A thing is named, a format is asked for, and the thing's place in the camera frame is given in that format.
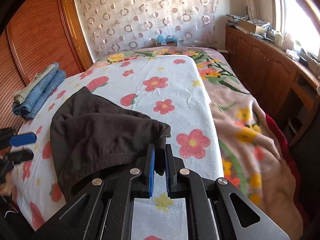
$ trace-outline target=white floral sheet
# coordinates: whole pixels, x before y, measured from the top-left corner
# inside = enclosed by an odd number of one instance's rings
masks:
[[[36,144],[26,146],[33,150],[33,160],[17,165],[11,174],[13,199],[34,229],[65,204],[52,160],[50,124],[57,109],[83,86],[119,106],[166,122],[171,126],[167,143],[187,168],[208,179],[223,176],[210,99],[193,59],[167,55],[99,64],[67,78],[19,131],[37,134]],[[184,200],[171,200],[166,194],[165,176],[155,175],[153,198],[135,200],[133,240],[188,239]]]

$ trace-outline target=window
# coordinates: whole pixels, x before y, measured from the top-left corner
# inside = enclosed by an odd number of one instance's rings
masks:
[[[296,0],[275,0],[275,16],[276,26],[273,28],[281,33],[290,33],[304,50],[320,57],[320,35]]]

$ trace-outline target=patterned curtain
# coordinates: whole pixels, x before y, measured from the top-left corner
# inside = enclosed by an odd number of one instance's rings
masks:
[[[75,0],[95,59],[154,47],[159,34],[179,46],[213,46],[218,0]]]

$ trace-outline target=silver bolt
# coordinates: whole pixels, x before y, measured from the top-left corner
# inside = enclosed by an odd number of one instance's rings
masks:
[[[99,186],[102,183],[102,180],[97,178],[92,181],[92,184],[95,186]]]
[[[181,169],[181,170],[180,170],[180,173],[181,173],[182,175],[188,175],[188,174],[190,173],[190,171],[189,171],[188,169]]]
[[[225,179],[225,178],[219,178],[219,179],[218,179],[218,183],[219,183],[220,185],[226,185],[226,184],[228,183],[228,181],[227,181],[227,179]]]
[[[130,173],[131,173],[132,175],[137,175],[137,174],[140,173],[140,170],[139,170],[138,168],[133,168],[133,169],[130,170]]]

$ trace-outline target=brown garment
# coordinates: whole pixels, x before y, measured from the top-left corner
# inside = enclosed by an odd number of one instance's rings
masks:
[[[93,95],[86,87],[55,113],[50,127],[52,158],[58,184],[70,199],[72,187],[90,174],[130,165],[156,145],[155,170],[164,173],[165,138],[170,126],[140,112],[126,110]]]

